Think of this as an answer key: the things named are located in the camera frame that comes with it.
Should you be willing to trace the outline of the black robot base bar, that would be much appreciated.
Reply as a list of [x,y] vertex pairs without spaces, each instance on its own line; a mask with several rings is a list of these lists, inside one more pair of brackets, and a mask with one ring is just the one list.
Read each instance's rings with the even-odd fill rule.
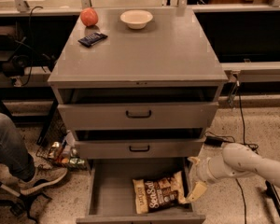
[[265,184],[266,184],[266,187],[267,187],[266,193],[273,200],[273,204],[276,208],[278,216],[280,217],[280,198],[278,196],[278,193],[277,193],[273,184],[271,184],[268,181],[266,181]]

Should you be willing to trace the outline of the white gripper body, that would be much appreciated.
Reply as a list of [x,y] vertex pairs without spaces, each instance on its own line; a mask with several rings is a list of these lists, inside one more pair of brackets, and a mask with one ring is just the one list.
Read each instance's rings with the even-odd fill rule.
[[240,172],[226,164],[220,155],[199,160],[196,164],[196,176],[204,183],[216,183],[220,179],[234,178],[238,174]]

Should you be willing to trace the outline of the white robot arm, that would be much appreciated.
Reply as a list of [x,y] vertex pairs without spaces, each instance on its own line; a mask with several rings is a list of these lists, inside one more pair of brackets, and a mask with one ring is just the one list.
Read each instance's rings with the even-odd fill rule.
[[263,158],[239,143],[224,144],[215,157],[188,157],[188,160],[194,166],[193,188],[187,196],[190,203],[202,197],[209,185],[224,178],[258,175],[280,188],[280,161]]

